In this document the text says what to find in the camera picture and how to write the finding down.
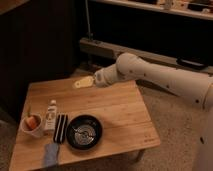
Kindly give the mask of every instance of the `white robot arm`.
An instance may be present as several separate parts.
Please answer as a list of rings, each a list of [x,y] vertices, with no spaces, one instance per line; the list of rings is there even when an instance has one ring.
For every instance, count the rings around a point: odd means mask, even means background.
[[[97,87],[136,79],[150,81],[201,108],[210,110],[194,170],[213,170],[213,135],[211,133],[213,131],[213,77],[208,74],[152,64],[130,53],[121,54],[115,64],[102,68],[94,74]]]

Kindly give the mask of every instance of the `wooden table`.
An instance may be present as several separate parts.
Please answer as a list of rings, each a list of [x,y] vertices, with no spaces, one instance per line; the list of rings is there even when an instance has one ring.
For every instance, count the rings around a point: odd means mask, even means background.
[[[32,83],[29,86],[23,114],[31,106],[32,113],[45,115],[51,99],[57,101],[59,112],[69,120],[81,114],[90,114],[100,120],[103,135],[90,150],[72,149],[67,141],[60,146],[59,165],[88,159],[142,150],[160,144],[143,98],[134,81],[118,83],[107,88],[73,89],[78,78]],[[42,168],[45,144],[52,136],[34,139],[18,131],[10,170]]]

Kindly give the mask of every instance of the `bottle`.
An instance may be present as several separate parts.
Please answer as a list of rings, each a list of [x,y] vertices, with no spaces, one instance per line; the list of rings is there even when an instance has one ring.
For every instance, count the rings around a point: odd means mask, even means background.
[[[56,125],[57,106],[56,100],[51,100],[50,105],[47,108],[44,124],[44,133],[53,134]]]

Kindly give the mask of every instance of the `cup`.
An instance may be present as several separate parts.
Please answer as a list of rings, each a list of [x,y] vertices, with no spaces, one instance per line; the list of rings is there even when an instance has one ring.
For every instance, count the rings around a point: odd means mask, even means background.
[[[21,124],[20,124],[21,130],[24,133],[31,135],[35,138],[41,138],[44,135],[42,117],[40,115],[32,115],[32,116],[35,117],[35,119],[38,123],[38,126],[35,129],[30,130],[30,128],[27,126],[26,121],[25,121],[25,119],[28,117],[28,116],[26,116],[21,120]]]

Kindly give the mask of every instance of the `orange object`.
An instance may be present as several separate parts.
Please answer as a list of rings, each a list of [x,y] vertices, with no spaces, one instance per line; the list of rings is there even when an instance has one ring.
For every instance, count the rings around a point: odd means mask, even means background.
[[[25,122],[30,130],[34,130],[38,126],[37,120],[34,116],[27,117]]]

